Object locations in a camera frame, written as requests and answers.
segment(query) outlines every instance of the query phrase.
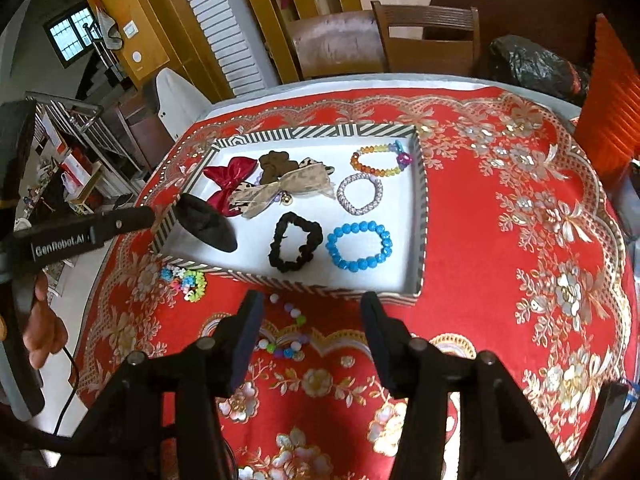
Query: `tile floor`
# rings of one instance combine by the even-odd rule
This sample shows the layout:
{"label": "tile floor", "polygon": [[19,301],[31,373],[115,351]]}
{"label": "tile floor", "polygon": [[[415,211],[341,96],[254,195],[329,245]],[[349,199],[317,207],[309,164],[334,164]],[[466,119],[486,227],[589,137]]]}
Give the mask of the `tile floor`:
{"label": "tile floor", "polygon": [[[105,245],[101,249],[83,254],[78,258],[75,267],[65,267],[58,286],[58,290],[62,293],[60,297],[54,297],[51,302],[51,308],[62,318],[69,332],[66,348],[71,355],[74,354],[78,344],[86,300],[108,249],[109,246]],[[32,424],[43,431],[52,432],[56,427],[60,411],[71,393],[71,386],[67,381],[70,371],[71,364],[64,352],[50,356],[42,369],[45,407],[32,420]],[[85,413],[84,404],[78,397],[74,397],[66,410],[58,434],[71,435]],[[56,453],[44,452],[44,458],[49,466],[53,466],[57,463],[59,456]]]}

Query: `louvered door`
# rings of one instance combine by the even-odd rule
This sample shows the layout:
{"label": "louvered door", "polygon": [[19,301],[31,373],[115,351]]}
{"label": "louvered door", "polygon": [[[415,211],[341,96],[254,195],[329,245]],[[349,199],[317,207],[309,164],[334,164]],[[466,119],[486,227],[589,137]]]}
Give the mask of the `louvered door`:
{"label": "louvered door", "polygon": [[188,0],[234,95],[280,83],[244,0]]}

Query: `black scrunchie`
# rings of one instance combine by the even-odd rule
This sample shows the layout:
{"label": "black scrunchie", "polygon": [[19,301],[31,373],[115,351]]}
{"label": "black scrunchie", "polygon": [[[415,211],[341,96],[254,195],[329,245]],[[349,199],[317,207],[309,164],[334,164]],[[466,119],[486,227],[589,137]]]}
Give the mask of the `black scrunchie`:
{"label": "black scrunchie", "polygon": [[[280,258],[280,244],[287,225],[293,224],[300,227],[305,233],[306,244],[300,246],[300,255],[295,262],[284,262]],[[295,213],[284,213],[276,224],[276,231],[273,234],[273,242],[271,242],[271,252],[269,253],[269,263],[271,267],[276,267],[280,272],[289,272],[290,270],[300,270],[302,266],[314,259],[314,251],[318,245],[322,243],[322,228],[318,222],[310,222],[302,216]]]}

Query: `window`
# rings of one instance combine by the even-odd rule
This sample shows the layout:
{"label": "window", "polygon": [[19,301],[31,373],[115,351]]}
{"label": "window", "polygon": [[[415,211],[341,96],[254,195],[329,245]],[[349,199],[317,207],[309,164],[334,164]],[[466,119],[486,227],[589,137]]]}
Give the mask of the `window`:
{"label": "window", "polygon": [[[91,38],[84,30],[83,25],[91,26],[94,16],[86,3],[69,9],[65,14],[45,24],[45,30],[51,41],[51,45],[58,54],[60,62],[65,67],[72,64],[87,50],[91,50]],[[100,35],[91,29],[94,39],[100,39]]]}

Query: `wall switch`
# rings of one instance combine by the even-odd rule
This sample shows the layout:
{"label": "wall switch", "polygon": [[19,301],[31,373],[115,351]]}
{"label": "wall switch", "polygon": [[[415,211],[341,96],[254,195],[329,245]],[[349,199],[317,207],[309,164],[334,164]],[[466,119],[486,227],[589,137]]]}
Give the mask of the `wall switch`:
{"label": "wall switch", "polygon": [[127,38],[131,39],[138,33],[138,28],[136,27],[136,24],[133,22],[133,20],[131,20],[122,28],[122,31]]}

